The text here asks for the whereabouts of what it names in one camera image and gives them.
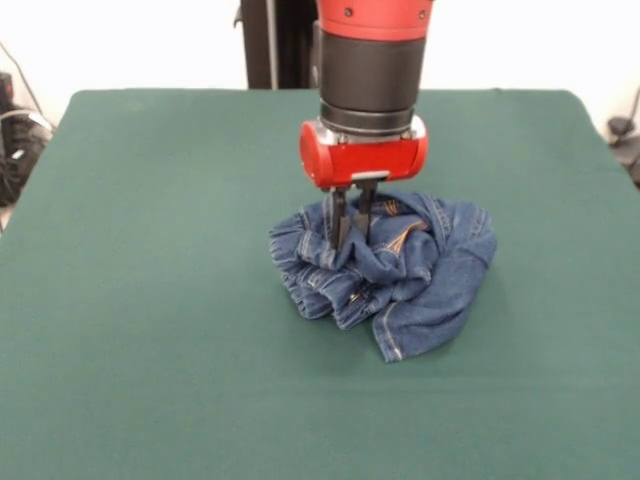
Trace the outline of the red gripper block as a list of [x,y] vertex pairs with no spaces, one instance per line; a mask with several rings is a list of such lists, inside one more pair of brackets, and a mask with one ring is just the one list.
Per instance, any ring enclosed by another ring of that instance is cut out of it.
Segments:
[[355,222],[369,242],[376,181],[415,177],[424,167],[429,139],[422,119],[414,118],[398,135],[363,137],[327,128],[320,120],[305,121],[299,135],[304,172],[319,189],[331,189],[331,244],[340,250],[349,232],[347,189],[360,191]]

